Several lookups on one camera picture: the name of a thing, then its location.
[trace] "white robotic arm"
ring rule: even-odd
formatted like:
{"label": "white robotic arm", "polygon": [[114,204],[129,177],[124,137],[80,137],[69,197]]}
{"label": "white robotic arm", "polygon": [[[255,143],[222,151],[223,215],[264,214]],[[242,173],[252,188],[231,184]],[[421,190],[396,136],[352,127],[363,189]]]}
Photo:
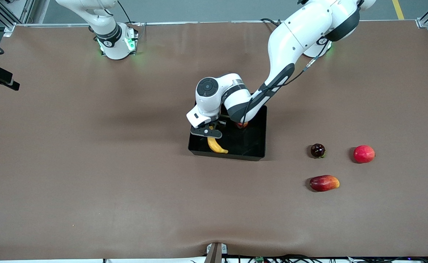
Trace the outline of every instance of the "white robotic arm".
{"label": "white robotic arm", "polygon": [[306,5],[281,23],[269,37],[269,77],[254,94],[249,93],[237,74],[208,77],[198,83],[197,104],[186,115],[193,126],[192,133],[220,138],[221,134],[206,127],[219,118],[222,103],[232,121],[251,120],[289,80],[302,53],[313,45],[325,46],[328,40],[338,41],[350,35],[358,25],[360,8],[364,5],[367,9],[375,1],[302,0]]}
{"label": "white robotic arm", "polygon": [[106,12],[117,0],[56,0],[58,4],[72,10],[87,23],[97,36],[100,49],[112,60],[120,60],[136,52],[137,31],[124,23],[117,23],[113,15]]}

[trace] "yellow banana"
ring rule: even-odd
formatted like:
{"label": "yellow banana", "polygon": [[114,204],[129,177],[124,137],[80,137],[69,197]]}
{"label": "yellow banana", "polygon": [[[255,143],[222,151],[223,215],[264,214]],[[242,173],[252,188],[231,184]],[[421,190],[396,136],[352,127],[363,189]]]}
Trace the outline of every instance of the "yellow banana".
{"label": "yellow banana", "polygon": [[214,151],[214,153],[228,153],[228,150],[220,147],[215,138],[207,137],[207,144],[209,145],[209,148]]}

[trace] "black box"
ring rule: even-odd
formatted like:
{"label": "black box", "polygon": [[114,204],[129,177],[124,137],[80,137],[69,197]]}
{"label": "black box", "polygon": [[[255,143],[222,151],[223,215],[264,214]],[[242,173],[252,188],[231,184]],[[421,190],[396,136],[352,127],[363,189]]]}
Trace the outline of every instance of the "black box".
{"label": "black box", "polygon": [[266,154],[266,122],[267,107],[262,106],[256,116],[248,122],[246,128],[239,129],[236,123],[230,120],[224,105],[220,110],[220,121],[227,124],[217,125],[222,132],[222,138],[217,139],[219,145],[228,150],[228,153],[214,153],[207,144],[207,137],[189,134],[188,150],[194,155],[219,157],[238,160],[258,161]]}

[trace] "yellow tape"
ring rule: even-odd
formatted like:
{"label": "yellow tape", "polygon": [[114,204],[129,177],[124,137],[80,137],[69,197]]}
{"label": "yellow tape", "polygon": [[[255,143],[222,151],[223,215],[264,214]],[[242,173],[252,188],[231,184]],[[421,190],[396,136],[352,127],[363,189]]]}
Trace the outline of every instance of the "yellow tape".
{"label": "yellow tape", "polygon": [[399,20],[404,20],[404,14],[402,13],[402,9],[400,8],[399,0],[392,0],[392,3],[394,4],[394,8],[396,9],[397,18]]}

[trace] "table surface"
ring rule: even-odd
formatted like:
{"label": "table surface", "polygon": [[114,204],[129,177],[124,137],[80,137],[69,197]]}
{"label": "table surface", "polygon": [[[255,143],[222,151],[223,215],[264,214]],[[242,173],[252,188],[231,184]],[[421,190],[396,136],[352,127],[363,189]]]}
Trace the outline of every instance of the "table surface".
{"label": "table surface", "polygon": [[[195,86],[269,73],[260,23],[148,26],[100,56],[87,28],[17,27],[0,66],[0,259],[428,256],[428,32],[361,22],[268,103],[266,158],[187,150]],[[297,69],[309,58],[300,58]],[[309,145],[327,157],[315,160]],[[356,164],[352,148],[376,150]],[[337,190],[314,193],[331,174]]]}

